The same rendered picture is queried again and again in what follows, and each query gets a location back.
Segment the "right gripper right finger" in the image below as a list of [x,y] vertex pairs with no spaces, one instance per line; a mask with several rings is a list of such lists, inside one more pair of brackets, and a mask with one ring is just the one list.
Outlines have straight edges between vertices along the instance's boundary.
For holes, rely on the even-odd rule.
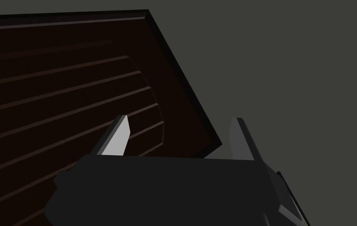
[[231,119],[229,143],[233,159],[263,162],[262,156],[242,118]]

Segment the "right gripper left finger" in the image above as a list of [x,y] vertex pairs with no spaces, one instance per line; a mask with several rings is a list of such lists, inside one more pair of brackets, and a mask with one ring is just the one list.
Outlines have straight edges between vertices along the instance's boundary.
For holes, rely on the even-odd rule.
[[128,116],[118,115],[90,154],[123,156],[130,133]]

